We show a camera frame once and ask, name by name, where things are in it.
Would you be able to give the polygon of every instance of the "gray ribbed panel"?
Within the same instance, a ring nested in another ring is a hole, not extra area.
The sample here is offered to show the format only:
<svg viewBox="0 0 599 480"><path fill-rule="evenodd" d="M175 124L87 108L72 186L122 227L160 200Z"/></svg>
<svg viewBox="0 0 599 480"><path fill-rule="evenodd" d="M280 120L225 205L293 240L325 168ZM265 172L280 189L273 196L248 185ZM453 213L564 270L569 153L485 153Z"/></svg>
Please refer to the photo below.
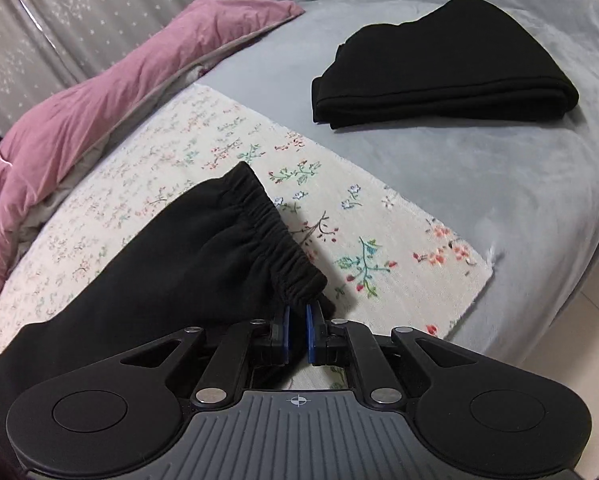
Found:
<svg viewBox="0 0 599 480"><path fill-rule="evenodd" d="M291 402L297 395L246 392L232 408L199 413L165 454L114 480L479 478L432 455L401 415L369 410L350 391L300 393L300 406Z"/></svg>

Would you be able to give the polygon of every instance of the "crosshair symbol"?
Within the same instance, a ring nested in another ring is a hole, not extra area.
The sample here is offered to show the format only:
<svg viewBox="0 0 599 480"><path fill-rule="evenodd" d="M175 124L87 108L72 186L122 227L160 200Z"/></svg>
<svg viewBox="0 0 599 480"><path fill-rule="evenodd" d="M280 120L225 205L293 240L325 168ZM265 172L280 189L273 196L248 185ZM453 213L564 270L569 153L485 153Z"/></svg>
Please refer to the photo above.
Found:
<svg viewBox="0 0 599 480"><path fill-rule="evenodd" d="M301 395L297 395L292 399L289 399L288 402L292 402L295 406L300 407L303 406L305 403L310 402L310 400L306 397L302 397Z"/></svg>

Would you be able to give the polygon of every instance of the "black pants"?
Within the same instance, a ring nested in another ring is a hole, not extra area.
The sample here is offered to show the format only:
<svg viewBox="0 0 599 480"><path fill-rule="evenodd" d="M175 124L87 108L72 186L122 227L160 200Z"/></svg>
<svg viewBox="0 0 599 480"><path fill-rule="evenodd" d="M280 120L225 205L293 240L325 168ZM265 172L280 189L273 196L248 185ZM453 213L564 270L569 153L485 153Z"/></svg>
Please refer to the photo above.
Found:
<svg viewBox="0 0 599 480"><path fill-rule="evenodd" d="M17 334L0 355L1 452L16 463L6 415L29 387L186 326L221 330L285 305L301 318L324 286L241 162L164 209L64 311Z"/></svg>

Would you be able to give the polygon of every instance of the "tile floor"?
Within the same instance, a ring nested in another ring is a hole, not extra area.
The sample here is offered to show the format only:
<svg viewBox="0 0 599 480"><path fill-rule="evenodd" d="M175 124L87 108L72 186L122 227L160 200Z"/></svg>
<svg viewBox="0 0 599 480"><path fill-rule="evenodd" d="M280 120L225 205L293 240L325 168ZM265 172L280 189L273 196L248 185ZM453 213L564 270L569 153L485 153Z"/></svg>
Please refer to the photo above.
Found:
<svg viewBox="0 0 599 480"><path fill-rule="evenodd" d="M523 367L569 386L585 400L593 415L593 433L577 472L595 480L599 476L599 263Z"/></svg>

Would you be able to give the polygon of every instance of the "floral fabric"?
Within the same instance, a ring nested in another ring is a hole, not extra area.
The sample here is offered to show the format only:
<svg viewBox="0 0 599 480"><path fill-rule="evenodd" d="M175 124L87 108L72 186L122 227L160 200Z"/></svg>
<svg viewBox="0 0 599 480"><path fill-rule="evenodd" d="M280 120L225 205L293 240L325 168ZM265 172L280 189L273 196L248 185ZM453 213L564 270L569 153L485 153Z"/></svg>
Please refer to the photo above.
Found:
<svg viewBox="0 0 599 480"><path fill-rule="evenodd" d="M452 229L371 174L195 84L106 158L50 219L1 294L0 352L23 325L65 308L168 203L240 160L328 277L337 316L374 333L408 325L444 337L492 274ZM320 368L301 370L289 386L340 383L336 371Z"/></svg>

